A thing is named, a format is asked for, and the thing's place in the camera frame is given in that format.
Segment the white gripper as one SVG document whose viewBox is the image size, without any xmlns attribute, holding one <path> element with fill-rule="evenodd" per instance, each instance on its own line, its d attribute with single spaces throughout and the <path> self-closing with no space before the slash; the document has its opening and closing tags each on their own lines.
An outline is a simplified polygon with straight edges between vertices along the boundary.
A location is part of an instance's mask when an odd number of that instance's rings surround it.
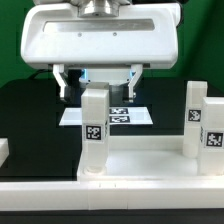
<svg viewBox="0 0 224 224">
<path fill-rule="evenodd" d="M 125 5 L 116 17 L 80 17 L 70 3 L 34 6 L 27 14 L 21 56 L 34 68 L 53 65 L 60 99 L 67 101 L 70 87 L 65 65 L 71 67 L 131 66 L 131 79 L 123 87 L 123 101 L 132 103 L 143 65 L 172 67 L 178 57 L 178 5 L 176 3 Z"/>
</svg>

